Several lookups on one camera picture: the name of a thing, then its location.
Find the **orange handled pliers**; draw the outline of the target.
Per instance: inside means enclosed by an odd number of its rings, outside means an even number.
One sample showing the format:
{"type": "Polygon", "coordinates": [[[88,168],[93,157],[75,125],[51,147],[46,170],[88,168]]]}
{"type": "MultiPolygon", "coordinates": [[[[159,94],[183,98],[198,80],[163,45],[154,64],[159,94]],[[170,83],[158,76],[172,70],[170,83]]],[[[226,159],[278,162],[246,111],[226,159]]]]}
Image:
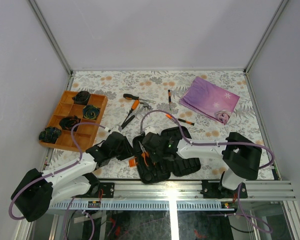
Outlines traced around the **orange handled pliers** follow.
{"type": "Polygon", "coordinates": [[[146,151],[146,149],[144,148],[144,146],[142,145],[142,143],[139,141],[139,146],[140,146],[140,149],[142,151],[142,154],[141,156],[143,157],[143,160],[144,160],[144,164],[149,167],[149,164],[147,162],[147,158],[149,157],[149,154],[148,152],[146,151]]]}

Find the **black plastic tool case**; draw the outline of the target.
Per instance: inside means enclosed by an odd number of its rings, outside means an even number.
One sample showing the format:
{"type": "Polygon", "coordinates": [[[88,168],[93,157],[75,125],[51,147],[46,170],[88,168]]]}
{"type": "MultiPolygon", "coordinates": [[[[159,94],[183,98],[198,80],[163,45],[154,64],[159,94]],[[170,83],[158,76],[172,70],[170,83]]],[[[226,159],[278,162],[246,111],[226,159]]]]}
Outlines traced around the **black plastic tool case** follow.
{"type": "Polygon", "coordinates": [[[137,171],[144,184],[166,181],[171,175],[187,176],[201,169],[199,158],[184,159],[175,152],[182,135],[191,138],[188,129],[181,128],[164,129],[159,136],[145,137],[141,134],[132,140],[137,171]]]}

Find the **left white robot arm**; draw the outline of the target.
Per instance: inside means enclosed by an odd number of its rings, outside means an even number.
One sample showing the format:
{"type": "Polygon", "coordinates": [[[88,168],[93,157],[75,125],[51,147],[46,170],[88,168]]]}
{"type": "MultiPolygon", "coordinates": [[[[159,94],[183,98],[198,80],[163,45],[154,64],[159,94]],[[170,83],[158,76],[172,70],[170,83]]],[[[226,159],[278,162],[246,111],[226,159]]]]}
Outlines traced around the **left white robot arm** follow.
{"type": "Polygon", "coordinates": [[[126,160],[134,155],[126,136],[112,132],[106,140],[88,148],[81,158],[50,170],[29,170],[13,194],[8,213],[13,215],[16,206],[28,222],[41,218],[56,203],[76,196],[100,197],[102,189],[94,171],[106,166],[110,160],[126,160]]]}

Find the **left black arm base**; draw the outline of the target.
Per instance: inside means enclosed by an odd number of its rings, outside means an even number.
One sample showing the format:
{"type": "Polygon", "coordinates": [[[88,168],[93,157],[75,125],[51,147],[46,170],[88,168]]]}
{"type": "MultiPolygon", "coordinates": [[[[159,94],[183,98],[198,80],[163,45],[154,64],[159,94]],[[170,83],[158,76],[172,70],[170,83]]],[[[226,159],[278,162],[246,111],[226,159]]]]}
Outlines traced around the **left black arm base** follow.
{"type": "Polygon", "coordinates": [[[100,182],[94,183],[86,194],[89,198],[110,199],[114,197],[114,192],[114,182],[100,182]]]}

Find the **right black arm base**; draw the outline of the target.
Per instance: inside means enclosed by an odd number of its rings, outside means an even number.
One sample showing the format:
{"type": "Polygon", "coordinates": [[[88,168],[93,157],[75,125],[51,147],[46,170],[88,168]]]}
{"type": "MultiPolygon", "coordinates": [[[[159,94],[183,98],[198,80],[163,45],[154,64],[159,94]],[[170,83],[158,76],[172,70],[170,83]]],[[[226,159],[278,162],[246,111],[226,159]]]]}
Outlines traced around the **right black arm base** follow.
{"type": "Polygon", "coordinates": [[[238,189],[230,190],[221,185],[220,180],[202,180],[202,191],[204,199],[234,199],[238,196],[238,189]]]}

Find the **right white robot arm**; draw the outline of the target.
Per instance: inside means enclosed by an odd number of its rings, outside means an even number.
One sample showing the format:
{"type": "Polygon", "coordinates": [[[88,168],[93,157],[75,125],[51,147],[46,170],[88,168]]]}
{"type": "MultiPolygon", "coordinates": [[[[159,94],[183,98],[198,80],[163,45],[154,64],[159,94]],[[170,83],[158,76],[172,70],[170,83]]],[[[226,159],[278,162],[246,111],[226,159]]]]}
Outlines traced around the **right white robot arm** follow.
{"type": "Polygon", "coordinates": [[[173,161],[176,157],[222,160],[227,170],[217,189],[226,198],[234,194],[242,182],[257,179],[262,155],[261,147],[237,132],[231,132],[225,142],[178,139],[149,132],[142,145],[153,160],[173,161]]]}

